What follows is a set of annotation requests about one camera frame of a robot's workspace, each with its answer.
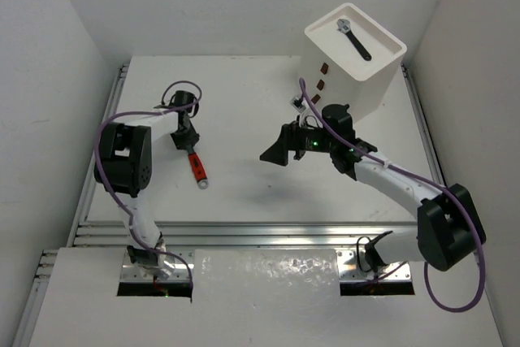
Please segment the red adjustable wrench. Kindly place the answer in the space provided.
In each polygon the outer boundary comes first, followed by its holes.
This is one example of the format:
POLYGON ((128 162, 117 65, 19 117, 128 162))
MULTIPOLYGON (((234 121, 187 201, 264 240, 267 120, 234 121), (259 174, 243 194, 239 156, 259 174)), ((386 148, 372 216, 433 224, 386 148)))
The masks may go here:
POLYGON ((197 186, 199 189, 207 189, 209 186, 208 177, 206 174, 206 170, 202 164, 202 161, 198 157, 197 153, 190 152, 188 153, 188 160, 190 162, 190 167, 192 169, 192 173, 197 182, 197 186))

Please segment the white drawer cabinet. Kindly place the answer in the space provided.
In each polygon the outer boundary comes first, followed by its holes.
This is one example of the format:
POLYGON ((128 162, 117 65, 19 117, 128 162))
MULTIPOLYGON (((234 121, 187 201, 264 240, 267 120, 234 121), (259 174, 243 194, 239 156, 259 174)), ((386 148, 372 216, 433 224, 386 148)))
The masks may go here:
POLYGON ((304 29, 297 77, 318 111, 329 104, 348 104, 358 121, 382 102, 407 46, 352 3, 344 3, 304 29), (372 56, 365 61, 336 21, 350 21, 357 39, 372 56))

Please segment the black adjustable wrench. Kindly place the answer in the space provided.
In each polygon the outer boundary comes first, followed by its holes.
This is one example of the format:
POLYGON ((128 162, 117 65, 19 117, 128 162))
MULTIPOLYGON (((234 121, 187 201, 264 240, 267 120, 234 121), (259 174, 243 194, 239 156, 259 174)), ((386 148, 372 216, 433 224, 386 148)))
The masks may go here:
POLYGON ((353 33, 353 31, 351 29, 350 21, 347 19, 344 19, 344 18, 340 18, 336 21, 336 25, 337 25, 337 30, 349 39, 349 41, 352 43, 353 47, 356 49, 356 51, 359 53, 359 55, 365 61, 371 61, 372 60, 371 54, 353 33))

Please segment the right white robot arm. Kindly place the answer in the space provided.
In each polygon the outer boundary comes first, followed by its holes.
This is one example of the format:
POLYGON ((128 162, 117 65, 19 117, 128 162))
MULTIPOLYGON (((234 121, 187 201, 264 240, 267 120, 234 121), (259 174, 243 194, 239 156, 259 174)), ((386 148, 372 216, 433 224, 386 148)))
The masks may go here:
POLYGON ((437 187, 385 163, 375 146, 356 136, 346 105, 325 106, 322 118, 321 128, 298 121, 284 124, 276 142, 260 159, 286 166, 290 152, 296 160, 307 152, 328 154, 339 173, 377 189, 415 217, 415 234, 390 230, 366 243, 360 255, 362 264, 378 271, 392 262, 423 260, 447 271, 482 248, 486 234, 465 187, 437 187))

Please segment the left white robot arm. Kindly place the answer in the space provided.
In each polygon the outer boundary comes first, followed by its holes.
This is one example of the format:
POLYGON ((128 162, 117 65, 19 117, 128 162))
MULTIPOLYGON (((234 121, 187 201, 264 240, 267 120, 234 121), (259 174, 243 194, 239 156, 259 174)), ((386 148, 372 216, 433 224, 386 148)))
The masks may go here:
POLYGON ((178 90, 169 101, 162 98, 152 111, 113 115, 98 131, 94 178, 119 207, 130 236, 127 252, 131 263, 150 274, 164 271, 169 258, 186 263, 181 256, 167 251, 149 209, 145 189, 153 173, 152 147, 169 136, 174 147, 187 154, 199 189, 206 189, 209 181, 195 151, 200 136, 192 125, 199 100, 189 91, 178 90))

